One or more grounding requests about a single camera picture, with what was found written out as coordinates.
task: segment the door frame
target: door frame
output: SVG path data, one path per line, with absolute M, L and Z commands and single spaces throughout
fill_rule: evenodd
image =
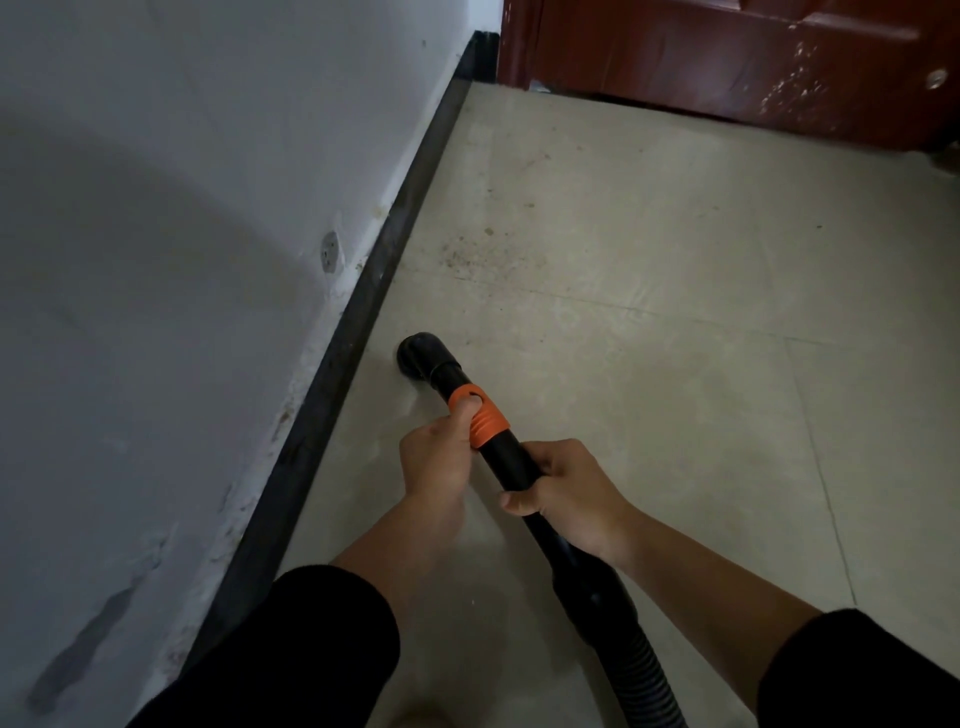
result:
M 505 0 L 500 28 L 500 55 L 496 82 L 501 85 L 530 87 L 534 68 L 540 17 L 544 0 Z

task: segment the door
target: door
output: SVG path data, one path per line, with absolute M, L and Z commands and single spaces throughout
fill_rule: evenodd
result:
M 953 0 L 541 0 L 539 21 L 548 87 L 890 149 L 958 120 Z

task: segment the left hand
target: left hand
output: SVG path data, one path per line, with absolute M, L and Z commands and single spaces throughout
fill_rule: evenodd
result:
M 453 413 L 408 432 L 400 440 L 407 497 L 440 505 L 462 502 L 472 461 L 470 421 L 483 402 L 467 397 Z

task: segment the electrical outlet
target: electrical outlet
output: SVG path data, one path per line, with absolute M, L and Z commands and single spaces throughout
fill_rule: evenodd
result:
M 330 231 L 324 235 L 320 244 L 320 263 L 324 273 L 334 273 L 337 270 L 337 258 L 340 257 L 340 238 L 337 231 Z

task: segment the black plastic tube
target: black plastic tube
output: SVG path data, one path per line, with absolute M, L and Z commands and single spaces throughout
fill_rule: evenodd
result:
M 443 342 L 418 333 L 400 342 L 396 363 L 444 398 L 470 380 Z M 480 447 L 504 490 L 530 488 L 543 473 L 509 429 Z M 540 514 L 524 519 L 553 570 L 553 591 L 584 641 L 596 650 L 631 728 L 686 726 L 657 655 L 636 621 L 636 607 L 616 571 L 572 546 Z

